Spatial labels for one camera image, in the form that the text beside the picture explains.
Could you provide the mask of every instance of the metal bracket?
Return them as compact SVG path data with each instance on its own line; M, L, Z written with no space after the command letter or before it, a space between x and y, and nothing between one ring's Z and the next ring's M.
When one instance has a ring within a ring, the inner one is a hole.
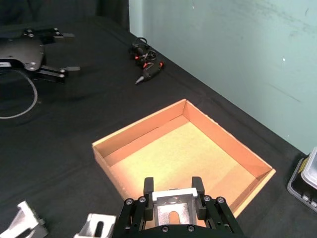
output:
M176 212L180 224L196 224L196 188L153 192L156 226L170 224L169 215Z
M19 211L9 228L0 234L0 238L16 238L21 234L25 238L43 238L48 231L43 226L44 220L39 219L26 201L17 205Z
M74 238L110 238L116 216L90 213L87 222Z

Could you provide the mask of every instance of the power cord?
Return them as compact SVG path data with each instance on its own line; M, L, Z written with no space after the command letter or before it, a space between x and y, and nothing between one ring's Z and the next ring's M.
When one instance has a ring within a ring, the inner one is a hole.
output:
M20 73L30 83L30 85L31 85L31 87L33 89L33 93L34 93L34 99L33 99L33 103L25 111L23 111L21 113L18 113L18 114L15 114L13 116L9 116L9 117L0 117L0 119L18 118L18 117L28 113L29 111L31 111L35 107L36 102L38 100L38 91L36 90L36 87L35 87L34 83L32 82L32 80L29 78L29 76L26 75L25 73L19 71L19 70L12 69L12 71L16 71L16 72Z

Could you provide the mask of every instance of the cardboard box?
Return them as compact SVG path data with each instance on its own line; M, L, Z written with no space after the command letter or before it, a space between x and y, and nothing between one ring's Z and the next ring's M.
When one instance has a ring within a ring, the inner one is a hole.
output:
M121 196L191 186L200 176L206 194L223 196L234 216L275 170L187 100L181 100L93 143L97 162Z

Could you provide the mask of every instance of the plastic container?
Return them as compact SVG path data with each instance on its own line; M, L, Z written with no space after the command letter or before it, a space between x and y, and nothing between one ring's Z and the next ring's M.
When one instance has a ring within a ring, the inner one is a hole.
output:
M299 161L287 189L317 212L317 147L309 157Z

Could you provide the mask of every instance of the metal plate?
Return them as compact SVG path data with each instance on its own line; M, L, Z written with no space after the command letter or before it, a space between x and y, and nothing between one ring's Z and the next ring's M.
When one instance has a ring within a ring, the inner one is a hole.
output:
M20 61L26 70L35 71L41 66L44 47L37 38L0 38L0 61Z

